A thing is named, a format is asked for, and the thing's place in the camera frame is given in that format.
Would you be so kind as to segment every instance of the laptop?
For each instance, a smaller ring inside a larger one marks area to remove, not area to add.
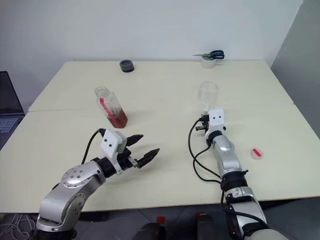
[[[15,131],[25,113],[7,71],[0,71],[0,149]]]

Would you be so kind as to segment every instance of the scissors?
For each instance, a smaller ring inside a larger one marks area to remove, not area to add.
[[[213,58],[213,59],[224,59],[225,53],[222,50],[214,50],[210,53],[197,54],[197,55],[193,55],[193,56],[209,57],[209,58]]]

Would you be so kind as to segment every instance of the blue scissor handle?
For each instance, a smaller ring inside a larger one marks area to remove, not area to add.
[[[209,53],[211,58],[214,59],[224,59],[225,58],[225,53],[222,50],[214,50]]]

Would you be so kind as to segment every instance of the bottle with red liquid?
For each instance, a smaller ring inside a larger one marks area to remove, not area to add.
[[[96,103],[112,126],[117,129],[123,129],[128,122],[128,118],[116,95],[113,92],[109,92],[105,86],[97,87],[94,92],[96,95]]]

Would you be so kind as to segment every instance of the white bracket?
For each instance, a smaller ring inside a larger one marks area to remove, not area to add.
[[[214,131],[223,132],[225,125],[224,110],[222,108],[215,108],[209,111],[209,129],[206,131],[204,137],[208,139],[209,135]]]
[[[111,129],[106,129],[102,142],[101,148],[105,153],[105,156],[112,163],[115,168],[116,174],[121,175],[123,170],[121,169],[117,156],[122,153],[127,145],[127,138],[121,134],[119,131],[113,131]]]

